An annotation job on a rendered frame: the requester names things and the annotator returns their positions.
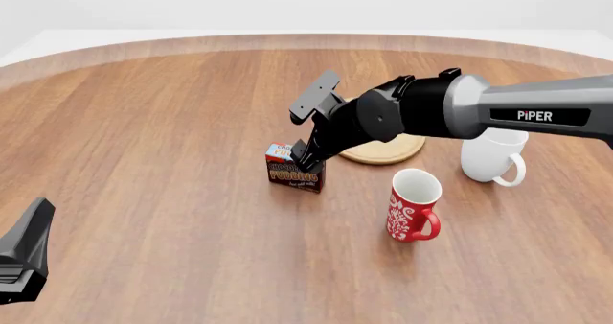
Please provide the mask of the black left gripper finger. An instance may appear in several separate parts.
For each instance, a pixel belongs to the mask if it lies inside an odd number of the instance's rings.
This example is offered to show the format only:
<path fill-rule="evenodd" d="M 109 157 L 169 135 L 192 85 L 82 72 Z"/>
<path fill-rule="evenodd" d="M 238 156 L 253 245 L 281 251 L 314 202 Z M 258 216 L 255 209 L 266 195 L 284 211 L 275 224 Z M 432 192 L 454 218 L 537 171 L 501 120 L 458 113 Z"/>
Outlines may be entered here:
<path fill-rule="evenodd" d="M 0 237 L 0 274 L 32 270 L 48 274 L 47 245 L 55 206 L 39 197 L 22 217 Z"/>

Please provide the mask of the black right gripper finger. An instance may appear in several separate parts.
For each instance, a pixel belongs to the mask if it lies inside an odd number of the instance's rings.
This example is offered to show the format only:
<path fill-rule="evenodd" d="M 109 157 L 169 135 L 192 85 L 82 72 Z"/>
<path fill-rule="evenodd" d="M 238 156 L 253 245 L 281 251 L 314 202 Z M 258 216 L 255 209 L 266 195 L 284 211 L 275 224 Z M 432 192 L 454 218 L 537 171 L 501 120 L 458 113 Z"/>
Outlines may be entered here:
<path fill-rule="evenodd" d="M 325 159 L 301 159 L 298 162 L 298 168 L 305 174 L 317 174 L 323 170 L 325 162 Z"/>
<path fill-rule="evenodd" d="M 307 143 L 299 139 L 291 148 L 291 159 L 298 167 L 309 166 L 310 153 L 308 152 Z"/>

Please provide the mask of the round wooden plate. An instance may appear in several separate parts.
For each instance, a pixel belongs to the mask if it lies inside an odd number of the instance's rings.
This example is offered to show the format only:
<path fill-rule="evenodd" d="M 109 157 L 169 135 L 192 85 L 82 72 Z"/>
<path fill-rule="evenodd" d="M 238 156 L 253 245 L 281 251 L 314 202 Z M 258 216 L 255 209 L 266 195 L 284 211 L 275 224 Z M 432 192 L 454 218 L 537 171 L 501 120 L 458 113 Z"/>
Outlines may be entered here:
<path fill-rule="evenodd" d="M 390 142 L 373 141 L 339 153 L 339 156 L 365 165 L 394 165 L 415 156 L 426 142 L 424 136 L 401 133 Z"/>

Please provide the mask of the chocolate pudding box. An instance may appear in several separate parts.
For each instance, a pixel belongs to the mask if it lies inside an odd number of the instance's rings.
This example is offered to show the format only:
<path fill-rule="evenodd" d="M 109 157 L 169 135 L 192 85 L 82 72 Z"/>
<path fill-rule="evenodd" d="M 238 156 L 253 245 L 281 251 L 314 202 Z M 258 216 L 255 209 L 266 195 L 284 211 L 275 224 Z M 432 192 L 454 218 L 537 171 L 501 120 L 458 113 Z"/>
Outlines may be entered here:
<path fill-rule="evenodd" d="M 272 143 L 265 154 L 270 182 L 320 194 L 326 182 L 326 164 L 316 173 L 304 173 L 290 157 L 291 145 Z"/>

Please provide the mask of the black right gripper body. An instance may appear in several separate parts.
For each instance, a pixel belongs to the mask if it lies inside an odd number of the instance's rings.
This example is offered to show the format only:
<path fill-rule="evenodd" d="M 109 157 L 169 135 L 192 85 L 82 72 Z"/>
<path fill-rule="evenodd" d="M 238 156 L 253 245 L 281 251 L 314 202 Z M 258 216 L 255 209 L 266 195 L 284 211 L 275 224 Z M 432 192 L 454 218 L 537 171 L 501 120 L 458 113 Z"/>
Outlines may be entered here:
<path fill-rule="evenodd" d="M 323 162 L 349 148 L 360 145 L 360 125 L 356 101 L 340 104 L 328 118 L 316 111 L 314 128 L 307 144 L 307 153 L 314 162 Z"/>

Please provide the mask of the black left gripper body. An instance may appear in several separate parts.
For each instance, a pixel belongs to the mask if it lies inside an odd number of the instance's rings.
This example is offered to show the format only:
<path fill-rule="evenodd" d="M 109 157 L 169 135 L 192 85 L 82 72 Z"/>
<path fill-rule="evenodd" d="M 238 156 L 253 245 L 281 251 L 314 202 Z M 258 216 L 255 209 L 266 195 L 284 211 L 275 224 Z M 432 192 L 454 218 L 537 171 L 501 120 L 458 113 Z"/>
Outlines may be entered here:
<path fill-rule="evenodd" d="M 45 257 L 30 261 L 0 255 L 0 305 L 33 302 L 45 286 L 48 273 Z"/>

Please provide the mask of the red mug with white pattern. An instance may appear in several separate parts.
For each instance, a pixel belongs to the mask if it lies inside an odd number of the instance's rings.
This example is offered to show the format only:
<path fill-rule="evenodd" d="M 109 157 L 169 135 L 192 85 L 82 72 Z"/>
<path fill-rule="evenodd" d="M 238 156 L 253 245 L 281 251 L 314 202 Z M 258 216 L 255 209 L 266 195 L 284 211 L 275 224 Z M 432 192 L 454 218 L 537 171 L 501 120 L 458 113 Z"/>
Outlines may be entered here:
<path fill-rule="evenodd" d="M 392 179 L 386 221 L 390 237 L 402 243 L 438 237 L 441 222 L 434 206 L 441 195 L 441 183 L 427 171 L 415 168 L 398 171 Z"/>

